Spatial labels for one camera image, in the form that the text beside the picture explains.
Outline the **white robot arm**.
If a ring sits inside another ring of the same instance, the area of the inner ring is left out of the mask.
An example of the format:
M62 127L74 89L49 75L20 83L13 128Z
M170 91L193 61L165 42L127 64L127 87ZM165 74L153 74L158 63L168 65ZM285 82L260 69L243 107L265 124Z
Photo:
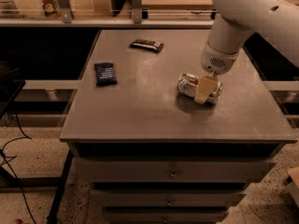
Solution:
M201 56L194 101L206 102L218 86L218 76L233 66L245 41L262 36L291 63L299 65L299 6L285 0L212 0L218 14Z

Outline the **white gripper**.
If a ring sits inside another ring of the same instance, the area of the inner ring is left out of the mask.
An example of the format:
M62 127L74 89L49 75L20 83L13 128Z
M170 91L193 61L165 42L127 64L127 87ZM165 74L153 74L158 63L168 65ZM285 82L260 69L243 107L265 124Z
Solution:
M198 86L194 101L198 104L206 102L209 95L216 90L218 86L217 75L223 75L229 72L237 59L239 53L226 54L213 49L208 43L201 55L202 69L208 73L198 79Z

